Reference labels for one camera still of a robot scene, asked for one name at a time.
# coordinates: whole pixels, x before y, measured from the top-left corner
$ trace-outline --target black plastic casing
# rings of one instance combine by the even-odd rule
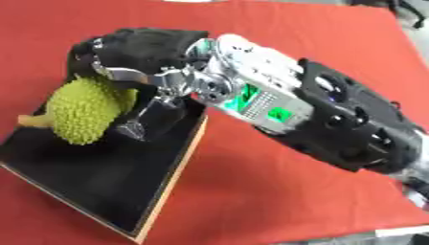
[[[310,103],[314,113],[296,130],[269,137],[349,171],[367,168],[387,174],[414,162],[421,129],[402,115],[398,103],[322,64],[306,59],[299,63],[305,71],[295,94]],[[334,90],[320,86],[317,77],[328,80]]]

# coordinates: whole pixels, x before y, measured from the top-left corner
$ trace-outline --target fruit stem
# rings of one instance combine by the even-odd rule
[[[46,128],[50,127],[52,122],[48,115],[39,115],[39,116],[28,116],[28,115],[19,115],[18,124],[22,126],[29,127],[39,127]]]

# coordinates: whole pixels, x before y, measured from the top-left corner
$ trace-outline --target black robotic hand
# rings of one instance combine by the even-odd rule
[[[187,65],[185,52],[203,31],[120,29],[74,45],[67,60],[67,80],[107,76],[119,87],[139,89],[135,107],[117,119],[116,129],[126,136],[152,141],[169,131],[186,113],[182,98],[160,96],[147,76]],[[117,71],[115,76],[109,71]]]
[[[104,67],[135,69],[146,75],[159,74],[163,67],[182,69],[187,63],[184,53],[207,36],[204,31],[120,29],[73,46],[69,75],[94,76],[96,60]]]

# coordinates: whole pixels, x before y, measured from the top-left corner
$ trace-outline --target black cover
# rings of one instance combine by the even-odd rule
[[[419,128],[406,119],[397,103],[384,100],[356,80],[322,64],[300,60],[305,69],[296,95],[313,105],[310,121],[281,136],[271,136],[320,161],[356,171],[399,171],[419,155]],[[333,86],[329,91],[315,79]]]
[[[203,105],[190,99],[185,104],[184,119],[151,143],[109,130],[95,144],[69,145],[49,129],[17,128],[0,146],[0,161],[48,192],[135,236],[204,118]]]

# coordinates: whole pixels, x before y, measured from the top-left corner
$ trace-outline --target green component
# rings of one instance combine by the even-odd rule
[[[281,107],[274,107],[269,112],[267,117],[271,120],[284,123],[290,117],[292,117],[292,112],[287,111]]]
[[[226,102],[225,107],[241,112],[247,104],[260,92],[260,89],[252,84],[247,83],[241,89],[239,96],[233,100]]]

